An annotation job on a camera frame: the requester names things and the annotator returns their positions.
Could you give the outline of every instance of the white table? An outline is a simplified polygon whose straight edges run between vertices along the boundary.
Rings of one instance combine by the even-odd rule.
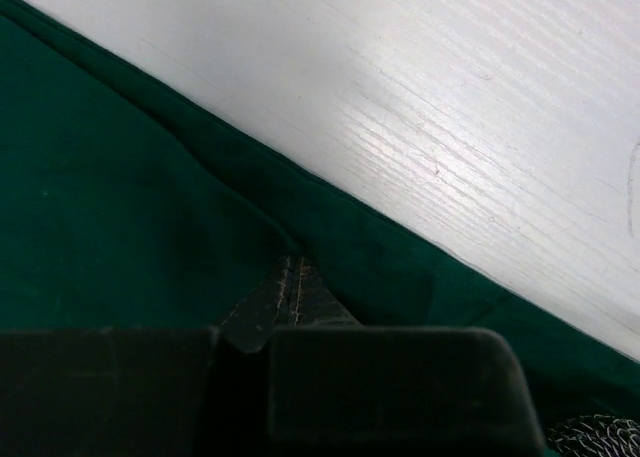
[[[26,1],[640,360],[640,0]]]

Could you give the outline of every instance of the green fabric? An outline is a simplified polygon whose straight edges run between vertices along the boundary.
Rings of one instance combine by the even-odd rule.
[[[0,15],[0,327],[206,325],[304,251],[367,323],[504,335],[543,423],[640,419],[638,364],[24,3]]]

